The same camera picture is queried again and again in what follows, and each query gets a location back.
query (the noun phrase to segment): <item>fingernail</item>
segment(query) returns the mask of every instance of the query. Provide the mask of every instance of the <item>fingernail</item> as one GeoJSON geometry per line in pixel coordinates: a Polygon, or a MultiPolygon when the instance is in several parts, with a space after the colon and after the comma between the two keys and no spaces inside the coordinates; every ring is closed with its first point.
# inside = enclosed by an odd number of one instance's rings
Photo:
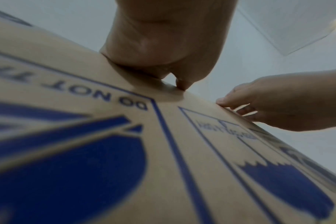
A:
{"type": "Polygon", "coordinates": [[[224,98],[218,98],[218,99],[216,100],[216,103],[223,103],[223,101],[224,101],[224,98]]]}

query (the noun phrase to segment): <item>hand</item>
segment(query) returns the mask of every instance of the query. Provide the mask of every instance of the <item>hand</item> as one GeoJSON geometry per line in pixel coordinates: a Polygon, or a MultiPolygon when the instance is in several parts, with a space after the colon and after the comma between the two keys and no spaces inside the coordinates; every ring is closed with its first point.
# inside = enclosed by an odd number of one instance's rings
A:
{"type": "Polygon", "coordinates": [[[221,53],[237,0],[117,0],[101,53],[114,63],[186,90],[207,76],[221,53]]]}
{"type": "Polygon", "coordinates": [[[216,103],[250,121],[291,131],[336,127],[336,70],[267,76],[236,86],[216,103]]]}

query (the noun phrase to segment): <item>brown cardboard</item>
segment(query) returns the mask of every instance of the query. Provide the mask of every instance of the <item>brown cardboard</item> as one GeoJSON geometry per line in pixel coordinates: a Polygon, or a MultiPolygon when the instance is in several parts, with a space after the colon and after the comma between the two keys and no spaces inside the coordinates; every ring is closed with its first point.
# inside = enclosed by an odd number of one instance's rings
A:
{"type": "Polygon", "coordinates": [[[0,17],[0,223],[336,223],[336,175],[242,117],[0,17]]]}

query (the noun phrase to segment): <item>white ceiling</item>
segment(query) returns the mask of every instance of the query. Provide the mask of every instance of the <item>white ceiling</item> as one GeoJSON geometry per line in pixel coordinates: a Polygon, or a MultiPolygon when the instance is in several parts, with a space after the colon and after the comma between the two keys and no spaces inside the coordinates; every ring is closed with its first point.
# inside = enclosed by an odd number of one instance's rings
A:
{"type": "Polygon", "coordinates": [[[238,10],[287,55],[332,31],[336,0],[240,0],[238,10]]]}

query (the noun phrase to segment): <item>cardboard box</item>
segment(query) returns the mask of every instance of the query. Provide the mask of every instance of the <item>cardboard box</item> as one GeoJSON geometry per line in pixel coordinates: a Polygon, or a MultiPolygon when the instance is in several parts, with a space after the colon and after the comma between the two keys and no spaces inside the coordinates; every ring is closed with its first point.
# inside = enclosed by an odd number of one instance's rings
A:
{"type": "Polygon", "coordinates": [[[336,175],[0,12],[0,223],[336,223],[336,175]]]}

